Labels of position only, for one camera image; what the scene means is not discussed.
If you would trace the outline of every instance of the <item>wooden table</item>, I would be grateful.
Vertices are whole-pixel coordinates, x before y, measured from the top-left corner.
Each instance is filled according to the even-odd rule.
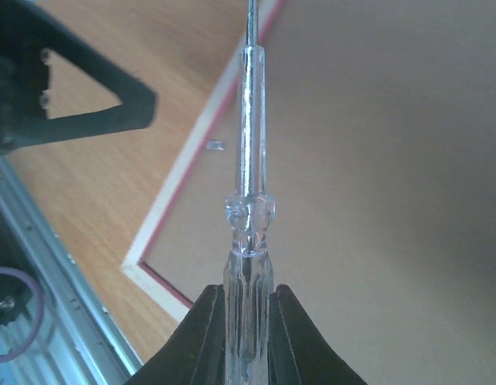
[[[175,322],[120,271],[136,231],[230,58],[245,2],[39,0],[39,5],[159,94],[152,127],[25,148],[10,161],[143,360]],[[115,100],[53,55],[51,116]]]

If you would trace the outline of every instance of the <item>cable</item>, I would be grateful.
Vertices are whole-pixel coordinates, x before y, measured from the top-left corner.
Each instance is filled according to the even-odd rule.
[[[30,345],[32,345],[38,336],[39,330],[41,329],[41,324],[43,323],[45,302],[43,300],[43,291],[41,286],[29,274],[10,267],[0,267],[0,275],[9,275],[23,281],[23,283],[25,283],[32,292],[32,295],[38,305],[36,316],[34,317],[34,325],[32,326],[32,330],[29,335],[27,335],[23,344],[6,355],[0,355],[0,363],[7,363],[25,353],[25,351],[30,347]]]

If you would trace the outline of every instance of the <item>white border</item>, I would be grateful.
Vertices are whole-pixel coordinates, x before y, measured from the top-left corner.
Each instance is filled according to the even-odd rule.
[[[259,30],[262,32],[272,22],[274,12],[281,6],[283,0],[265,0],[259,8]],[[177,322],[181,322],[189,308],[176,298],[169,290],[164,288],[156,279],[139,266],[144,256],[148,243],[165,215],[166,210],[175,198],[175,194],[193,163],[194,157],[200,151],[204,139],[214,123],[223,103],[228,98],[230,89],[235,87],[239,73],[238,52],[245,44],[245,35],[239,40],[238,46],[226,65],[218,83],[214,87],[201,114],[198,116],[193,130],[189,134],[177,161],[173,165],[162,189],[157,194],[152,208],[144,219],[130,250],[125,257],[121,269],[124,274],[134,281],[146,294],[148,294],[160,307],[162,307]]]

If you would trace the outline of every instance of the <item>transparent screwdriver handle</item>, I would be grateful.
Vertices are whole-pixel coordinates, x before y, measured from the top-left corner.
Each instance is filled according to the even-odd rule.
[[[226,295],[226,385],[269,383],[269,294],[273,267],[266,231],[274,198],[266,194],[266,101],[264,50],[241,54],[241,119],[236,191],[226,199],[233,241],[224,272]]]

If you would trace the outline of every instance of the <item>black bracket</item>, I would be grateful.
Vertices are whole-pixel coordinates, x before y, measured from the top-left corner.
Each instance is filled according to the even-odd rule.
[[[90,75],[121,105],[97,112],[48,119],[43,92],[50,69],[47,50]],[[0,0],[0,154],[17,148],[146,128],[156,95],[140,80],[25,0]]]
[[[269,351],[271,385],[367,385],[327,344],[289,286],[270,297]],[[225,292],[211,285],[126,385],[223,385],[224,357]]]

